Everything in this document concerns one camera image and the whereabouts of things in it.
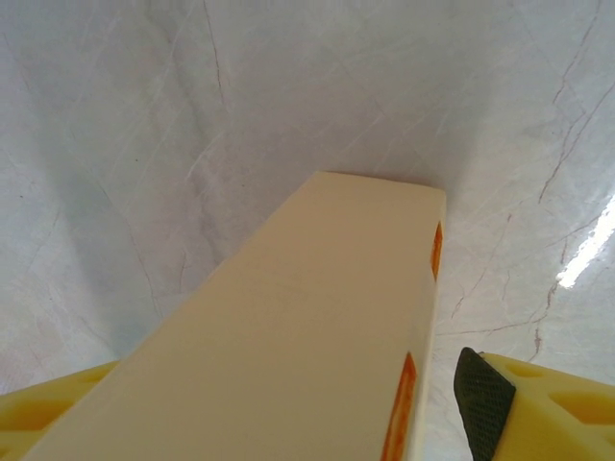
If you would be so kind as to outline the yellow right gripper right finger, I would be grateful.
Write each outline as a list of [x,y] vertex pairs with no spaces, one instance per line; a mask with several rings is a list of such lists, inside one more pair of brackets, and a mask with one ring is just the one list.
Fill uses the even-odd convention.
[[614,457],[611,385],[464,348],[454,394],[475,460]]

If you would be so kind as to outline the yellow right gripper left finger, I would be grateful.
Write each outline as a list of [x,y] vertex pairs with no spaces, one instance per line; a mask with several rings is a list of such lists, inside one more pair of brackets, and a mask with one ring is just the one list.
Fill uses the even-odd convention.
[[20,460],[62,414],[119,361],[51,379],[1,396],[1,459]]

